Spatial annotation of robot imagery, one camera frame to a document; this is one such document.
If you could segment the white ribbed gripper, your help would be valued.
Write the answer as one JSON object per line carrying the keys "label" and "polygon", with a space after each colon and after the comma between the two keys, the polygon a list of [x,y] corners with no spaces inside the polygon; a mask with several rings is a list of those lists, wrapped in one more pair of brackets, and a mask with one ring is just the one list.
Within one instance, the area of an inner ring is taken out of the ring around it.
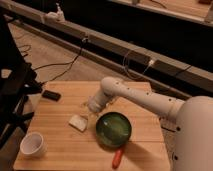
{"label": "white ribbed gripper", "polygon": [[[88,100],[88,109],[93,113],[99,113],[106,107],[109,101],[110,96],[99,89],[95,95]],[[81,113],[80,116],[88,119],[89,113]]]}

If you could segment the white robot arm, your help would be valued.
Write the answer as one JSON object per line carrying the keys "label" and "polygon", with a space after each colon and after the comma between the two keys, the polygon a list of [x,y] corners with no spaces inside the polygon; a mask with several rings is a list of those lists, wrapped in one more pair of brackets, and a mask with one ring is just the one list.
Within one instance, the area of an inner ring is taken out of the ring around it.
{"label": "white robot arm", "polygon": [[88,100],[88,109],[100,113],[115,97],[123,97],[176,125],[172,171],[213,171],[213,97],[181,100],[105,77]]}

